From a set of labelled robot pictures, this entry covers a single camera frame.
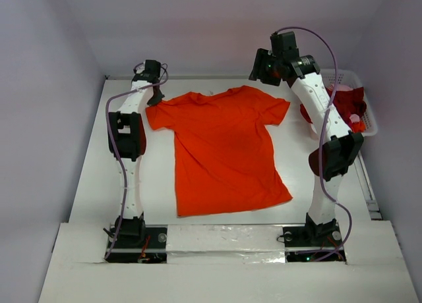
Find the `orange t-shirt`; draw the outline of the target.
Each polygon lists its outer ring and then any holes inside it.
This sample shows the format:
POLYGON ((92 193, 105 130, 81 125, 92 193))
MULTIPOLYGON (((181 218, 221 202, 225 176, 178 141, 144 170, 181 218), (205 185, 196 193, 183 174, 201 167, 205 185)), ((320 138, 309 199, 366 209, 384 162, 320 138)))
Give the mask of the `orange t-shirt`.
POLYGON ((254 211, 291 201, 274 162, 268 126, 290 103, 250 86, 189 92, 146 109, 153 130, 174 133, 180 217, 254 211))

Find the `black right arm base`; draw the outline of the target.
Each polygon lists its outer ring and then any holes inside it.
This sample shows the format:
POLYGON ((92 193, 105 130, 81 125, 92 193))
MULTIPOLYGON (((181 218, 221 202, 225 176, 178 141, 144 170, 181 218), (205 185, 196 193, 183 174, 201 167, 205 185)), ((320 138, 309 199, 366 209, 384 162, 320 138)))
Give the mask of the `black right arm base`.
POLYGON ((335 249, 342 243, 342 235, 336 226, 332 232, 314 237, 304 226, 284 227, 276 239, 285 248, 286 262, 346 262, 344 248, 335 249))

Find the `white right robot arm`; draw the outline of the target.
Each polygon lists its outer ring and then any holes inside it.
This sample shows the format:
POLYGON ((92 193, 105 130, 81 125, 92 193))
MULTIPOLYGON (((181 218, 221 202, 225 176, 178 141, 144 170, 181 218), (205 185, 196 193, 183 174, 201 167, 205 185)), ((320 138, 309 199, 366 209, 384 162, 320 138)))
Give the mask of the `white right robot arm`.
POLYGON ((294 31, 294 27, 288 27, 271 34, 271 48, 258 49, 249 78, 272 86, 286 82, 319 133, 318 148, 309 155, 315 185, 305 223, 284 228, 281 239, 288 248, 327 248, 341 235, 335 209, 343 205, 337 195, 364 137, 353 132, 338 113, 336 94, 326 91, 314 57, 300 54, 294 31))

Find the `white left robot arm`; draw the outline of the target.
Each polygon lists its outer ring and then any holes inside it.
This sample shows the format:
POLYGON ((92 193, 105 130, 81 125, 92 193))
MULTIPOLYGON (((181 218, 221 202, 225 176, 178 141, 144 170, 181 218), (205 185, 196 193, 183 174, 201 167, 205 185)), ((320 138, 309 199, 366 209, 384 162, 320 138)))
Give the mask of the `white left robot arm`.
POLYGON ((116 249, 142 248, 146 240, 143 206, 140 199, 140 162, 146 151, 142 113, 149 105, 161 102, 162 64, 147 59, 134 68, 131 90, 116 111, 107 110, 109 150, 121 171, 123 195, 121 211, 109 238, 116 249))

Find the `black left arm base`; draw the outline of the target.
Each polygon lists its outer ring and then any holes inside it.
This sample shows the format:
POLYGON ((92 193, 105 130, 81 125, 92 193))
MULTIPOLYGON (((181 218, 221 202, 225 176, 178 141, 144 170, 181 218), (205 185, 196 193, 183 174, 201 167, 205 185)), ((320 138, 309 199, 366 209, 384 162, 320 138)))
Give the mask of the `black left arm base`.
POLYGON ((141 241, 119 237, 105 260, 108 263, 166 263, 166 242, 167 226, 147 226, 141 241))

